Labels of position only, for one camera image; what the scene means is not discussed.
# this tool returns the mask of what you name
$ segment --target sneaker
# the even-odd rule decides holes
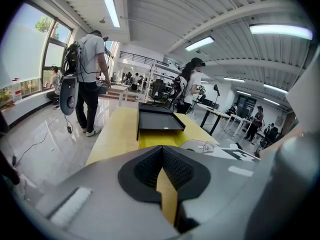
[[[86,136],[87,137],[91,137],[93,135],[96,135],[96,134],[100,133],[100,131],[101,131],[101,128],[95,128],[95,129],[93,129],[92,132],[86,132]]]

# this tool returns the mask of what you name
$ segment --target tree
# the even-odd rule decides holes
[[[52,19],[49,17],[42,16],[41,19],[35,24],[35,28],[39,30],[41,33],[48,32],[50,25],[51,25]],[[59,33],[57,33],[57,28],[59,26],[59,23],[56,23],[53,30],[53,36],[52,38],[59,40]]]

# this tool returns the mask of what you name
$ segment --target white desk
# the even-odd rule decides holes
[[[124,98],[124,95],[125,95],[124,100],[127,101],[128,92],[129,92],[129,89],[127,86],[112,85],[111,88],[107,87],[106,91],[119,94],[119,103],[118,103],[119,107],[122,106],[122,99]]]
[[[226,113],[223,113],[223,112],[221,112],[221,111],[218,111],[218,110],[216,110],[216,109],[213,109],[213,108],[210,107],[210,106],[203,105],[203,104],[199,104],[199,103],[197,104],[197,106],[199,106],[200,108],[206,110],[205,116],[204,116],[204,118],[203,118],[203,120],[202,120],[202,123],[201,123],[201,125],[200,125],[201,128],[205,125],[205,122],[206,122],[206,120],[207,120],[210,112],[218,116],[218,118],[215,120],[215,123],[214,123],[211,131],[209,132],[210,135],[212,135],[212,133],[213,133],[214,130],[216,129],[216,127],[217,127],[217,125],[218,125],[219,120],[220,120],[221,117],[230,118],[230,116],[227,115]]]
[[[249,128],[250,128],[250,126],[251,126],[251,123],[252,123],[252,122],[249,121],[249,120],[247,120],[247,119],[245,119],[245,118],[242,118],[242,117],[240,117],[240,116],[237,116],[236,114],[231,114],[231,115],[230,115],[230,118],[229,118],[228,122],[226,123],[226,125],[225,125],[225,127],[224,127],[223,130],[224,130],[224,131],[226,130],[226,128],[227,128],[227,126],[228,126],[231,118],[234,118],[234,120],[233,120],[233,122],[231,123],[230,127],[228,128],[228,130],[232,127],[232,125],[234,124],[235,120],[238,120],[238,121],[239,121],[239,125],[238,125],[237,129],[235,130],[235,132],[234,132],[234,134],[233,134],[233,137],[235,137],[236,135],[239,135],[239,132],[240,132],[240,130],[242,129],[242,126],[243,126],[243,122],[247,122],[247,123],[250,124],[249,127],[248,127],[248,129],[246,130],[246,132],[245,132],[245,134],[244,134],[244,135],[246,135],[247,132],[248,132],[248,130],[249,130]]]

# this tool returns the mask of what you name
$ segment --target yellow table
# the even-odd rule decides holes
[[[188,140],[219,143],[200,128],[185,114],[175,115],[185,124],[185,129],[179,131],[147,130],[140,135],[137,141],[137,113],[138,109],[117,107],[102,129],[96,140],[86,165],[102,159],[115,157],[139,148],[156,145],[180,146]],[[174,224],[177,209],[177,192],[170,183],[163,169],[157,180],[156,190],[162,195],[162,212],[167,220]]]

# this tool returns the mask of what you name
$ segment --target black pants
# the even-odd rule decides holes
[[[251,126],[250,126],[250,128],[248,130],[248,133],[246,135],[246,138],[247,139],[250,138],[250,141],[252,141],[254,139],[254,137],[255,137],[255,134],[256,134],[257,130],[258,130],[258,126],[251,124]]]
[[[59,100],[60,95],[57,95],[57,94],[55,93],[55,91],[53,90],[53,91],[48,92],[48,93],[46,94],[46,97],[47,97],[50,101],[56,102],[56,101]]]
[[[176,108],[178,109],[177,113],[186,114],[190,106],[191,104],[187,102],[184,102],[184,105],[181,105],[179,102],[177,102],[176,104]]]
[[[75,113],[81,128],[86,128],[86,131],[89,133],[94,130],[98,107],[98,90],[96,89],[96,82],[79,82],[78,100],[75,106]],[[87,115],[84,113],[84,102],[88,107]]]

